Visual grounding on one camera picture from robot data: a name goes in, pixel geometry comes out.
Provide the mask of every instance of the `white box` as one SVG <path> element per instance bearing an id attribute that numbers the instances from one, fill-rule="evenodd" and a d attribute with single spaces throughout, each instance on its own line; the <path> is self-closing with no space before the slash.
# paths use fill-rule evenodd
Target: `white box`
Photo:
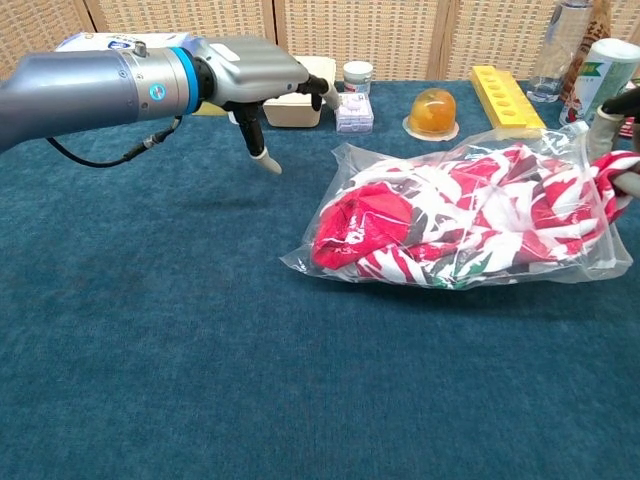
<path id="1" fill-rule="evenodd" d="M 329 57 L 295 56 L 309 73 L 324 78 L 333 85 L 336 79 L 336 61 Z M 311 108 L 311 95 L 288 93 L 264 103 L 267 121 L 274 127 L 315 127 L 320 122 L 320 111 Z"/>

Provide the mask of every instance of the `black cable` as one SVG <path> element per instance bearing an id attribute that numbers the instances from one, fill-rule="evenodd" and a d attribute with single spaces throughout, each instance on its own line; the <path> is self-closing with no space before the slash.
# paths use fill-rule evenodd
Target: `black cable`
<path id="1" fill-rule="evenodd" d="M 135 157 L 137 157 L 143 152 L 146 152 L 151 147 L 164 142 L 169 135 L 171 135 L 173 132 L 176 131 L 176 129 L 180 126 L 181 123 L 182 123 L 182 116 L 180 115 L 175 117 L 173 120 L 173 123 L 169 128 L 162 130 L 160 132 L 154 133 L 145 141 L 143 141 L 142 143 L 139 143 L 138 145 L 133 147 L 131 150 L 129 150 L 127 153 L 125 153 L 119 160 L 115 160 L 113 162 L 104 162 L 104 163 L 91 162 L 89 160 L 85 160 L 84 158 L 80 158 L 74 153 L 70 152 L 65 147 L 63 147 L 60 144 L 60 142 L 58 142 L 55 138 L 47 138 L 46 140 L 56 150 L 58 150 L 58 152 L 60 152 L 70 160 L 73 160 L 74 162 L 79 163 L 80 165 L 84 165 L 85 167 L 91 167 L 91 168 L 110 168 L 110 167 L 115 167 L 117 165 L 121 165 L 130 160 L 133 160 Z"/>

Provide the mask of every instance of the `white lid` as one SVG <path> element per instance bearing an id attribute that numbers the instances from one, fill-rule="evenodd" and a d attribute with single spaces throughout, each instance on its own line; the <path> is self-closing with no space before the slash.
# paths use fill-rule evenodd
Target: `white lid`
<path id="1" fill-rule="evenodd" d="M 336 61 L 329 57 L 320 56 L 298 56 L 294 55 L 312 75 L 324 78 L 329 84 L 333 85 L 336 81 Z M 288 93 L 279 98 L 272 98 L 264 102 L 269 105 L 294 105 L 294 106 L 311 106 L 311 95 L 303 95 L 302 93 Z"/>
<path id="2" fill-rule="evenodd" d="M 591 46 L 591 50 L 617 62 L 640 62 L 640 47 L 619 38 L 602 38 Z"/>
<path id="3" fill-rule="evenodd" d="M 355 60 L 353 62 L 345 63 L 343 69 L 345 72 L 352 75 L 366 75 L 373 71 L 373 65 L 369 62 Z"/>

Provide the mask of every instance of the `small plastic box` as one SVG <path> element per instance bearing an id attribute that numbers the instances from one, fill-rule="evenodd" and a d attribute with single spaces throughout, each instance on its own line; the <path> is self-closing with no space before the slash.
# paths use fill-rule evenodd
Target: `small plastic box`
<path id="1" fill-rule="evenodd" d="M 330 84 L 336 79 L 336 61 L 329 57 L 295 56 L 316 77 Z M 289 93 L 264 102 L 264 113 L 269 125 L 274 127 L 315 127 L 320 122 L 320 112 L 311 108 L 311 95 Z"/>
<path id="2" fill-rule="evenodd" d="M 373 130 L 373 110 L 366 93 L 341 93 L 336 110 L 336 131 L 369 133 Z"/>

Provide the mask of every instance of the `blue ring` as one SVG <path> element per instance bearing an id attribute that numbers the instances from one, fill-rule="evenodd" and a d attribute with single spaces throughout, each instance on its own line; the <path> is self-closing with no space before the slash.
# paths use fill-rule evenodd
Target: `blue ring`
<path id="1" fill-rule="evenodd" d="M 189 104 L 187 105 L 187 109 L 185 110 L 185 115 L 190 115 L 196 111 L 196 107 L 198 106 L 198 77 L 196 76 L 196 70 L 193 68 L 193 63 L 187 54 L 182 51 L 179 47 L 169 47 L 173 53 L 176 54 L 180 63 L 184 67 L 184 73 L 187 74 L 187 82 L 189 84 Z"/>
<path id="2" fill-rule="evenodd" d="M 160 88 L 160 95 L 158 97 L 155 96 L 154 90 L 156 88 Z M 167 95 L 167 89 L 165 88 L 164 85 L 162 85 L 161 83 L 154 83 L 153 85 L 151 85 L 151 87 L 149 88 L 149 96 L 155 100 L 156 102 L 161 102 L 162 100 L 164 100 L 164 97 Z"/>

